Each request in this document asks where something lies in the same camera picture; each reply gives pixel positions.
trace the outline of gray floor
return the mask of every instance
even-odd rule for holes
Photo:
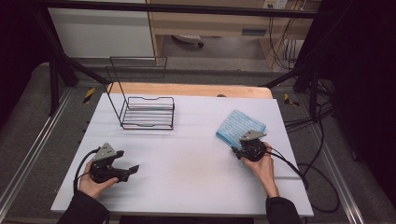
[[[262,54],[257,51],[259,48],[257,41],[224,37],[207,37],[204,41],[204,48],[199,49],[194,45],[180,43],[167,37],[163,48],[163,54],[169,56],[169,72],[166,78],[136,81],[255,86],[279,75],[270,73],[268,68],[266,72],[261,70],[265,61]],[[68,166],[78,149],[78,141],[82,139],[83,130],[89,125],[87,121],[91,119],[102,91],[89,78],[80,78],[82,80],[78,87],[73,89],[64,113],[9,208],[8,221],[27,217],[30,222],[33,222],[31,219],[33,218],[38,221],[37,223],[44,223],[44,219],[59,217],[59,214],[50,211],[56,195],[55,190],[62,184]],[[290,90],[289,86],[292,82],[293,80],[288,80],[273,91],[284,120],[306,117],[301,106],[284,103],[285,92],[290,95],[292,101],[307,98],[307,94],[294,94]],[[84,105],[82,101],[89,87],[96,87],[96,91],[90,102]],[[2,193],[48,118],[49,98],[49,71],[48,67],[41,66],[35,70],[29,87],[0,132],[0,160],[4,167],[0,170]],[[337,119],[327,117],[323,120],[323,124],[325,142],[342,170],[365,223],[396,223],[395,209],[376,184],[366,165],[351,159],[351,152]],[[318,149],[313,130],[307,127],[290,133],[289,137],[297,162],[309,162]],[[329,175],[321,158],[315,166]],[[335,198],[329,185],[315,172],[308,173],[307,178],[311,186],[309,190],[311,203],[320,208],[332,208],[335,205]],[[308,223],[349,223],[342,205],[332,214],[317,210],[314,212],[315,216],[310,217]]]

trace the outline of person's arm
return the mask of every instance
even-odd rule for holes
[[[101,184],[95,183],[89,175],[91,163],[90,161],[85,166],[85,175],[80,179],[78,192],[73,196],[58,224],[102,224],[108,216],[108,210],[96,199],[119,180],[112,178]]]
[[[271,146],[264,143],[268,151]],[[270,154],[265,154],[261,160],[253,162],[246,158],[242,161],[250,167],[260,180],[268,197],[265,202],[268,221],[271,224],[301,224],[296,207],[291,201],[280,197],[274,178],[274,160]]]

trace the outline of floor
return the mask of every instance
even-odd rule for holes
[[[169,57],[167,69],[169,74],[156,82],[200,83],[257,86],[264,84],[285,73],[287,69],[273,72],[265,64],[265,58],[257,50],[258,41],[225,37],[203,37],[205,46],[200,49],[192,44],[182,43],[171,36],[165,38],[163,54]],[[91,64],[92,70],[105,75],[103,66]],[[7,124],[0,131],[0,160],[4,169],[0,170],[0,192],[2,198],[0,215],[6,216],[5,223],[54,223],[59,214],[50,211],[56,196],[56,189],[62,184],[78,141],[84,136],[89,125],[95,105],[100,97],[100,86],[89,78],[78,74],[80,82],[76,88],[62,88],[68,97],[62,107],[62,115],[50,127],[51,135],[41,143],[35,140],[42,134],[41,129],[48,122],[50,111],[49,70],[43,65],[34,71],[31,82],[22,96]],[[148,81],[140,78],[136,81]],[[295,120],[306,117],[307,94],[294,93],[291,86],[294,79],[274,88],[274,97],[278,100],[284,120]],[[83,104],[87,90],[95,87],[95,94],[88,104]],[[285,103],[285,93],[291,103]],[[351,220],[346,205],[341,204],[334,213],[315,211],[307,223],[396,223],[395,209],[376,184],[364,163],[352,160],[347,140],[340,129],[337,119],[328,116],[323,120],[325,147],[334,158],[337,168],[344,178],[347,190],[357,205],[362,220]],[[290,132],[289,138],[297,162],[310,162],[318,150],[318,125],[305,127],[297,132]],[[24,161],[26,155],[32,154],[32,146],[39,149],[33,161]],[[315,166],[325,176],[332,179],[333,167],[327,163],[322,154]],[[27,175],[17,176],[21,164]],[[316,172],[308,173],[311,188],[309,198],[319,208],[331,209],[336,205],[336,197],[330,185]],[[18,189],[8,188],[10,182],[19,183]]]

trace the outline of black sleeve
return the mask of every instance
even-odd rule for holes
[[[267,218],[271,224],[302,223],[294,203],[285,198],[267,198],[265,206],[267,210]]]
[[[58,224],[102,224],[108,213],[101,203],[78,191]]]

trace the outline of wire dish rack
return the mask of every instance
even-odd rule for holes
[[[106,79],[111,83],[108,87],[105,86],[105,89],[120,121],[120,126],[125,130],[173,130],[175,116],[173,97],[132,96],[125,94],[121,84],[131,82],[135,78],[144,78],[135,75],[141,72],[142,68],[149,74],[145,78],[164,77],[166,58],[111,57],[110,61],[112,66],[106,68],[108,74]],[[116,95],[112,93],[113,88],[116,89],[114,85],[118,85],[119,88]]]

